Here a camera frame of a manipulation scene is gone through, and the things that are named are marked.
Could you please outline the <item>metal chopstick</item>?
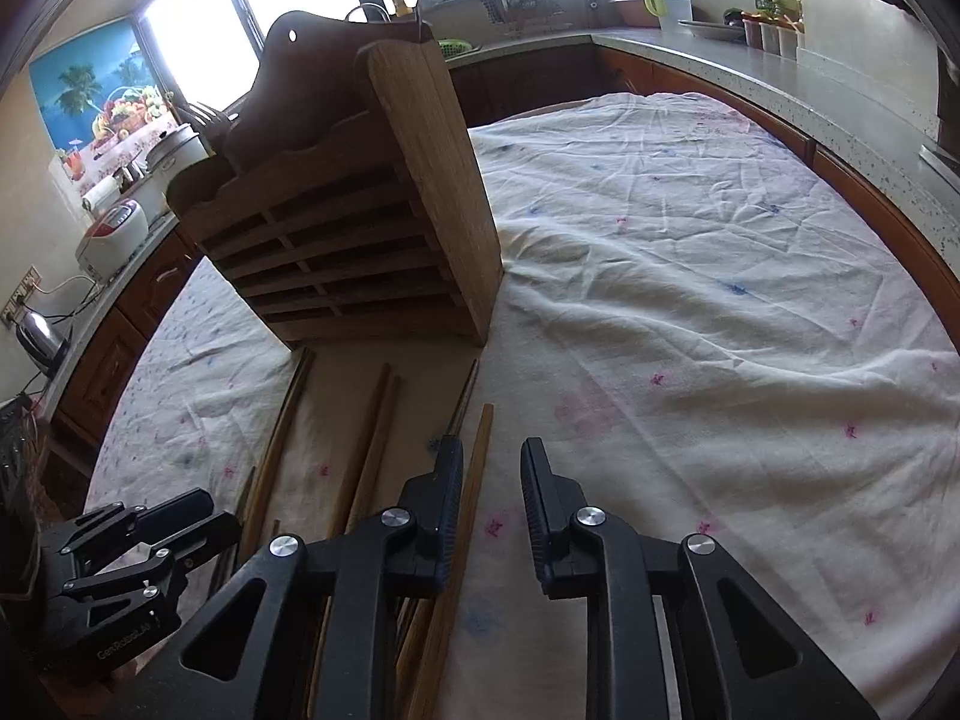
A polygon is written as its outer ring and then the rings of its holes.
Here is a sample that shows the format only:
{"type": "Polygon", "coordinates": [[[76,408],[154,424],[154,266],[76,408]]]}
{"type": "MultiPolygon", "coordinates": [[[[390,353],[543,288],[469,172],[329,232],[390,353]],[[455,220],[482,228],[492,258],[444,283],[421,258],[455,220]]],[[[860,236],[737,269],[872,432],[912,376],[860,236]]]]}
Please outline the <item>metal chopstick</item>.
{"type": "Polygon", "coordinates": [[[459,397],[455,402],[454,411],[449,418],[448,424],[444,427],[444,431],[439,434],[439,436],[433,437],[431,439],[428,449],[433,455],[438,454],[439,449],[441,449],[441,444],[446,437],[457,437],[459,436],[460,429],[462,429],[462,424],[464,424],[464,419],[466,419],[467,408],[469,408],[470,399],[472,398],[473,387],[475,387],[475,382],[477,382],[478,376],[478,367],[480,367],[480,361],[474,359],[470,365],[469,372],[467,372],[467,378],[464,380],[464,385],[460,387],[459,397]]]}

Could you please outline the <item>wooden chopstick middle pair left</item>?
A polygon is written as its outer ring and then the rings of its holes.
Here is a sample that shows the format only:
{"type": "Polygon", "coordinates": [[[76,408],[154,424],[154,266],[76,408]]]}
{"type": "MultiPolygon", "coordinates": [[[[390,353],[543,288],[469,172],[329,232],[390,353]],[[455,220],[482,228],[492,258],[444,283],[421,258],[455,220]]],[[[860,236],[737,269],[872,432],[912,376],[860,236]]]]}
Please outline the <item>wooden chopstick middle pair left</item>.
{"type": "MultiPolygon", "coordinates": [[[[364,457],[366,457],[366,452],[368,452],[368,447],[370,447],[371,444],[371,437],[373,437],[377,411],[381,408],[382,397],[384,397],[384,392],[386,392],[387,382],[389,382],[389,379],[393,375],[394,371],[392,370],[392,366],[388,362],[384,362],[381,366],[381,371],[377,374],[376,383],[374,384],[370,398],[368,398],[366,405],[364,405],[363,415],[361,415],[361,422],[359,423],[358,437],[355,440],[355,444],[353,444],[350,455],[348,455],[347,468],[345,468],[345,473],[343,473],[342,486],[340,486],[340,491],[338,491],[337,500],[335,501],[331,525],[327,528],[327,541],[329,541],[329,544],[332,546],[331,557],[334,558],[332,567],[334,567],[335,571],[338,569],[338,560],[342,557],[345,538],[352,533],[347,532],[347,522],[350,511],[352,510],[353,497],[355,497],[356,486],[358,486],[359,477],[361,476],[364,457]]],[[[338,574],[335,571],[320,576],[320,580],[322,580],[320,588],[325,590],[325,595],[322,597],[322,608],[320,608],[322,616],[320,617],[316,650],[314,650],[314,663],[311,671],[309,671],[308,699],[306,699],[306,707],[304,707],[304,717],[306,718],[316,717],[316,707],[317,702],[319,702],[319,683],[322,665],[324,665],[325,640],[327,640],[329,628],[331,627],[332,611],[334,611],[335,605],[335,592],[337,591],[338,574]]]]}

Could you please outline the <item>wooden chopstick pair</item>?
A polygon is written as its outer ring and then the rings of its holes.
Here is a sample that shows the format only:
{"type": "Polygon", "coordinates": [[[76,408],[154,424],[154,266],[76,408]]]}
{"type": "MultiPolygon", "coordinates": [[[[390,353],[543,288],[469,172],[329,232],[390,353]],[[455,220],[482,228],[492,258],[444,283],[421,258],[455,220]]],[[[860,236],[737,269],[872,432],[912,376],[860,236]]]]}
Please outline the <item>wooden chopstick pair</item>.
{"type": "Polygon", "coordinates": [[[361,476],[353,497],[352,510],[347,522],[347,532],[352,532],[361,520],[364,520],[373,510],[373,500],[376,494],[377,478],[381,472],[382,459],[386,452],[392,422],[394,421],[395,407],[397,406],[400,377],[392,376],[387,382],[386,392],[382,397],[381,408],[377,411],[374,433],[371,444],[364,457],[361,476]]]}
{"type": "MultiPolygon", "coordinates": [[[[366,452],[368,452],[368,447],[370,447],[371,444],[371,437],[373,437],[377,411],[381,408],[382,397],[384,397],[384,392],[386,392],[387,382],[389,382],[389,379],[393,375],[394,371],[392,370],[392,366],[388,362],[384,362],[381,366],[381,371],[377,374],[376,383],[374,384],[370,398],[368,398],[366,405],[364,405],[363,415],[361,415],[361,422],[359,423],[358,437],[355,440],[355,444],[353,444],[350,455],[348,455],[347,468],[345,468],[345,473],[343,473],[342,486],[340,486],[340,491],[338,491],[337,500],[335,501],[331,525],[327,528],[327,541],[329,541],[329,544],[332,546],[331,557],[334,558],[332,567],[334,567],[335,571],[338,569],[338,560],[342,557],[345,538],[352,533],[347,532],[347,522],[350,511],[352,510],[353,497],[355,497],[356,486],[358,486],[359,477],[361,476],[364,457],[366,457],[366,452]]],[[[320,608],[322,616],[320,617],[316,650],[314,650],[314,663],[311,671],[309,671],[308,699],[306,699],[306,707],[304,707],[304,717],[306,718],[316,717],[316,707],[317,702],[319,702],[319,683],[322,665],[324,665],[325,640],[327,640],[329,628],[331,627],[332,611],[334,611],[335,605],[335,592],[337,591],[338,574],[335,571],[320,576],[320,580],[322,580],[320,588],[325,590],[325,595],[322,597],[322,608],[320,608]]]]}

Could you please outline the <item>steel electric kettle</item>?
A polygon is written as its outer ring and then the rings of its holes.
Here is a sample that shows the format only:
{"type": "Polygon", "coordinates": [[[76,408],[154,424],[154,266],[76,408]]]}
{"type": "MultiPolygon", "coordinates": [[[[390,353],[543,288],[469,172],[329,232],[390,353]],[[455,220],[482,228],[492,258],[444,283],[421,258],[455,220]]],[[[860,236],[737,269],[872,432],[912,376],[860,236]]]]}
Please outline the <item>steel electric kettle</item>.
{"type": "Polygon", "coordinates": [[[68,340],[50,325],[46,317],[31,309],[25,310],[16,321],[16,339],[37,371],[48,379],[59,372],[70,348],[68,340]]]}

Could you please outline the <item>white red rice cooker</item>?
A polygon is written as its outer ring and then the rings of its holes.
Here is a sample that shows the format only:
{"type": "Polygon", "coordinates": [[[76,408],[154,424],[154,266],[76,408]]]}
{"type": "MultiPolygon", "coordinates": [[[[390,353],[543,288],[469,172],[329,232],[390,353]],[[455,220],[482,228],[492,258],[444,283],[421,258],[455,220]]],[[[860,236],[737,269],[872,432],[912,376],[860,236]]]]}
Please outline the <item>white red rice cooker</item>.
{"type": "Polygon", "coordinates": [[[83,273],[109,283],[148,238],[148,220],[135,199],[119,200],[91,226],[76,247],[83,273]]]}

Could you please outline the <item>white patterned tablecloth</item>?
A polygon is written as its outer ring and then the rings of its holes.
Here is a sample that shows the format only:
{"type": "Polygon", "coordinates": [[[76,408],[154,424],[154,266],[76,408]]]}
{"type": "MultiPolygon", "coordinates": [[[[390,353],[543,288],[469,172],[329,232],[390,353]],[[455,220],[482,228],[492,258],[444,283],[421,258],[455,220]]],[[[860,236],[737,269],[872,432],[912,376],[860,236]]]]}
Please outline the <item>white patterned tablecloth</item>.
{"type": "Polygon", "coordinates": [[[905,268],[786,146],[696,94],[473,132],[505,276],[490,338],[317,351],[268,530],[319,539],[384,362],[374,502],[433,463],[474,359],[494,406],[436,711],[578,718],[586,608],[535,578],[519,450],[656,538],[713,535],[885,718],[958,645],[958,355],[905,268]]]}

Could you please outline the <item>paper towel roll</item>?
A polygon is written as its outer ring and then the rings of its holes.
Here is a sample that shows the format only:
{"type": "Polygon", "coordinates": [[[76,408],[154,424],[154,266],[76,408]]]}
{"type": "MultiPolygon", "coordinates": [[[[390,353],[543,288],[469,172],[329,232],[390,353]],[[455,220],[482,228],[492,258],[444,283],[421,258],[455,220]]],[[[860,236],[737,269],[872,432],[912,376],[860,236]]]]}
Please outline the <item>paper towel roll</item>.
{"type": "Polygon", "coordinates": [[[121,184],[117,182],[116,177],[106,176],[91,187],[83,195],[83,210],[89,213],[91,218],[99,218],[106,213],[114,203],[122,197],[121,184]]]}

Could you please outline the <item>wooden utensil holder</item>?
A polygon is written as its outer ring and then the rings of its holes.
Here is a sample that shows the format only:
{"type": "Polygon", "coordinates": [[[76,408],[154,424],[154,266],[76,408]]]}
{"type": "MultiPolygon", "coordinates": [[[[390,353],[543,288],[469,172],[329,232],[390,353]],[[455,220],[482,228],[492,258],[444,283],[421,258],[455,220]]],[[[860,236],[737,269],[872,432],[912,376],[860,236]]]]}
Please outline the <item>wooden utensil holder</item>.
{"type": "Polygon", "coordinates": [[[223,145],[167,204],[288,346],[488,337],[500,239],[426,26],[281,15],[223,145]]]}

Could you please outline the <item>large white rice cooker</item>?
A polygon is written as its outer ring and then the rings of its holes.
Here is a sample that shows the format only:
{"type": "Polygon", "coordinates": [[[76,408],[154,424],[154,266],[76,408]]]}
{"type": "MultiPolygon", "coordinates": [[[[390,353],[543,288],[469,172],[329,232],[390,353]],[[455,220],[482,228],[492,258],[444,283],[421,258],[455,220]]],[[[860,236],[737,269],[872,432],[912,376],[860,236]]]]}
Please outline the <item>large white rice cooker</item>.
{"type": "Polygon", "coordinates": [[[155,179],[161,193],[166,193],[179,172],[206,158],[208,149],[200,133],[190,124],[182,124],[176,130],[161,133],[158,143],[146,153],[146,172],[155,179]]]}

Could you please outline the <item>metal fork in holder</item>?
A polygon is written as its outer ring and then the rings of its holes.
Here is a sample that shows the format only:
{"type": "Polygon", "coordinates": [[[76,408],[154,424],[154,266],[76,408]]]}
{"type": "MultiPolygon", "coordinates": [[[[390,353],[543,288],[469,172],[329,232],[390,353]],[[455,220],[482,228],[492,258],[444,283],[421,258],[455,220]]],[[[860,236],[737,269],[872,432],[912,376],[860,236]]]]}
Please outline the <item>metal fork in holder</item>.
{"type": "Polygon", "coordinates": [[[202,103],[176,103],[174,110],[181,121],[194,127],[210,153],[220,153],[233,125],[223,110],[202,103]]]}

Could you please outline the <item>tropical fruit poster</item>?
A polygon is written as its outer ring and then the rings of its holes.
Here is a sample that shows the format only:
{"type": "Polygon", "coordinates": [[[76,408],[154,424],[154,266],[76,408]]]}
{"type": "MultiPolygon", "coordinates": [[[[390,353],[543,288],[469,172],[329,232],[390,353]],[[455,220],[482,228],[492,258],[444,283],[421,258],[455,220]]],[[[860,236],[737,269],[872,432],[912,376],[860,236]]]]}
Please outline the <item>tropical fruit poster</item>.
{"type": "Polygon", "coordinates": [[[78,192],[146,152],[178,126],[130,23],[116,20],[29,64],[53,151],[78,192]]]}

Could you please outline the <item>chrome sink faucet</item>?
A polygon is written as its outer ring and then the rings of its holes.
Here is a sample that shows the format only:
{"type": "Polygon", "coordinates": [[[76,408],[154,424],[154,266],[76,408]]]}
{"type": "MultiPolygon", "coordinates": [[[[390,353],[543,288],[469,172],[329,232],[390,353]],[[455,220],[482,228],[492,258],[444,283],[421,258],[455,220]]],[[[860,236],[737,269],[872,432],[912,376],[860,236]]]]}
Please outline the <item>chrome sink faucet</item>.
{"type": "Polygon", "coordinates": [[[361,4],[356,5],[356,7],[350,8],[347,15],[345,15],[345,20],[350,20],[353,13],[363,13],[364,18],[368,21],[382,21],[382,23],[389,23],[391,21],[391,15],[389,12],[376,2],[361,2],[361,4]]]}

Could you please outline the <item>white seasoning jars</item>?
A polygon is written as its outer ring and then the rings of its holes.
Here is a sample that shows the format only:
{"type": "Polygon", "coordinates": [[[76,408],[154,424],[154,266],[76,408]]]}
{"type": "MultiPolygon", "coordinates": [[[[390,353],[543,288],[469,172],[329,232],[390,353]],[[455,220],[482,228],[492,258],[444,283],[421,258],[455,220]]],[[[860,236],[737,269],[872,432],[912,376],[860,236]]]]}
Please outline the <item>white seasoning jars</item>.
{"type": "Polygon", "coordinates": [[[805,46],[805,34],[800,25],[791,21],[763,20],[757,15],[742,18],[745,41],[750,49],[763,50],[795,62],[805,46]]]}

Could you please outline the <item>green white pitcher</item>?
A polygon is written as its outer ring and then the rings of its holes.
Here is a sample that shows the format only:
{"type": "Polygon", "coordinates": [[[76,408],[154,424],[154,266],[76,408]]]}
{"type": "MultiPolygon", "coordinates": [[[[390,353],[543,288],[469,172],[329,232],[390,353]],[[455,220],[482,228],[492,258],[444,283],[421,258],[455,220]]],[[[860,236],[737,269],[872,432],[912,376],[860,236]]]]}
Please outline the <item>green white pitcher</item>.
{"type": "Polygon", "coordinates": [[[649,15],[659,21],[662,31],[674,31],[693,20],[692,0],[643,0],[649,15]]]}

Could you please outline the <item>wall power outlet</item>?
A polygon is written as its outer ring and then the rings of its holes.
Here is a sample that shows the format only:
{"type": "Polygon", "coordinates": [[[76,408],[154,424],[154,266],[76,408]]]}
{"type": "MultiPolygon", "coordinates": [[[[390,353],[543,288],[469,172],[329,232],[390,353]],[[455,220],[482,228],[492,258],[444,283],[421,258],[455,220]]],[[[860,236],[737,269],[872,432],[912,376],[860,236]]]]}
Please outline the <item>wall power outlet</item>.
{"type": "Polygon", "coordinates": [[[41,286],[42,282],[41,273],[36,266],[31,265],[21,277],[21,280],[18,281],[13,293],[8,296],[7,302],[3,304],[2,312],[0,312],[3,325],[10,325],[13,322],[14,317],[18,316],[18,312],[23,309],[25,302],[31,298],[32,293],[41,286]]]}

